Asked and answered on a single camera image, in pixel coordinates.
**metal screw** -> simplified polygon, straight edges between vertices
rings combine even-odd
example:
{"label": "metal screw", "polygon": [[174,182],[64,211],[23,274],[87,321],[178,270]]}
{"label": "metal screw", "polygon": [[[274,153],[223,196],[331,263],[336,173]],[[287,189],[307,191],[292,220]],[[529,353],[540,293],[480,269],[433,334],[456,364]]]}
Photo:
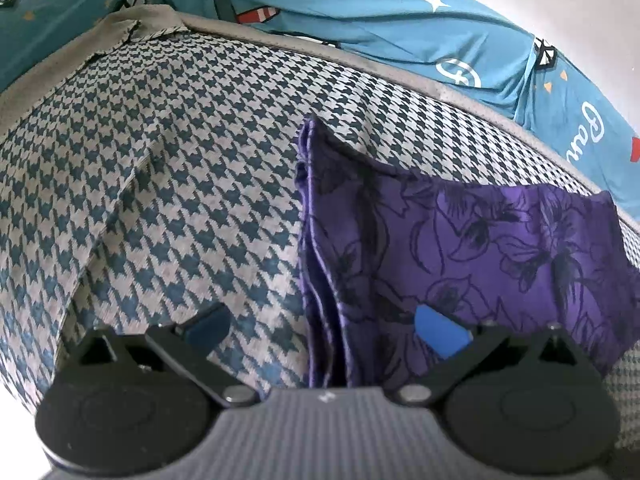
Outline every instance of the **metal screw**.
{"label": "metal screw", "polygon": [[258,401],[258,393],[245,384],[226,387],[222,396],[226,402],[235,406],[250,406]]}
{"label": "metal screw", "polygon": [[431,390],[421,384],[406,384],[398,391],[403,404],[422,404],[431,397]]}

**houndstooth pattern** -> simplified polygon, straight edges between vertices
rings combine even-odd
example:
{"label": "houndstooth pattern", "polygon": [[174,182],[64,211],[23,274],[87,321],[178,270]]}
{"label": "houndstooth pattern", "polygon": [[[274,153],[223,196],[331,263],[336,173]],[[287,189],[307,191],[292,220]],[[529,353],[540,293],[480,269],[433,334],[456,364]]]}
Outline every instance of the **houndstooth pattern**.
{"label": "houndstooth pattern", "polygon": [[[33,409],[98,320],[121,333],[234,314],[210,359],[260,390],[305,383],[295,136],[314,110],[361,152],[492,184],[585,188],[519,140],[418,92],[200,34],[126,44],[0,144],[0,373]],[[640,237],[623,225],[640,267]],[[640,346],[607,384],[638,439]]]}

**purple floral fabric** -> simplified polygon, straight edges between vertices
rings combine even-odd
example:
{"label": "purple floral fabric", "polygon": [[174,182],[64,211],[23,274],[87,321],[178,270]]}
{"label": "purple floral fabric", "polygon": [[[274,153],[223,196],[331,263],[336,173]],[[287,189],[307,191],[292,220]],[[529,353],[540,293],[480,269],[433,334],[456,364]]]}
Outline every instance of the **purple floral fabric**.
{"label": "purple floral fabric", "polygon": [[420,304],[530,333],[560,322],[605,374],[640,338],[640,272],[608,192],[481,186],[379,163],[318,118],[299,131],[310,386],[397,388],[436,356]]}

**gray ribbed panel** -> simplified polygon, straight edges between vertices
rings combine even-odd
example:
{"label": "gray ribbed panel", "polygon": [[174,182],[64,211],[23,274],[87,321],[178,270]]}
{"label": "gray ribbed panel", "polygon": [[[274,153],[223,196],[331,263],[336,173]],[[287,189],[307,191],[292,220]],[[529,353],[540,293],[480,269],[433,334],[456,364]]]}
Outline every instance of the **gray ribbed panel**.
{"label": "gray ribbed panel", "polygon": [[[189,456],[133,480],[527,480],[458,450],[427,410],[378,388],[274,390],[253,408],[223,413]],[[47,480],[76,477],[55,471]],[[595,469],[546,480],[606,480]]]}

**white logo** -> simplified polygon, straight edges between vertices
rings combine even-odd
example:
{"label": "white logo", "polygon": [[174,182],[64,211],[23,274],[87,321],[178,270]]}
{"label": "white logo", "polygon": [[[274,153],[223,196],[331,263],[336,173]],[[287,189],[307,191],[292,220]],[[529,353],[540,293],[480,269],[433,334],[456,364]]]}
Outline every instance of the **white logo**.
{"label": "white logo", "polygon": [[335,400],[335,397],[335,394],[331,392],[325,392],[324,394],[318,396],[318,400],[321,400],[326,404],[328,402],[331,402],[332,400]]}
{"label": "white logo", "polygon": [[[594,144],[597,144],[604,136],[604,123],[602,122],[602,117],[600,116],[596,108],[587,101],[582,103],[582,114],[584,115],[584,118],[587,119],[587,123],[589,124],[591,141]],[[575,162],[578,162],[578,160],[580,160],[580,156],[582,155],[582,148],[578,146],[578,142],[585,146],[589,141],[589,133],[587,133],[587,128],[585,128],[582,124],[578,126],[578,134],[571,142],[571,149],[567,150],[566,152],[567,162],[571,162],[569,160],[569,157],[571,157]]]}
{"label": "white logo", "polygon": [[[456,65],[466,70],[466,72],[473,77],[474,83],[472,85],[469,84],[469,79],[462,75],[463,73],[462,70],[458,70],[455,74],[444,70],[444,67],[442,65],[445,63]],[[452,58],[452,59],[441,61],[436,65],[436,70],[440,72],[444,77],[453,79],[456,85],[463,84],[464,86],[473,86],[475,88],[482,88],[482,82],[480,81],[480,76],[478,75],[478,72],[476,72],[470,65],[468,65],[464,61],[460,61],[459,59]]]}

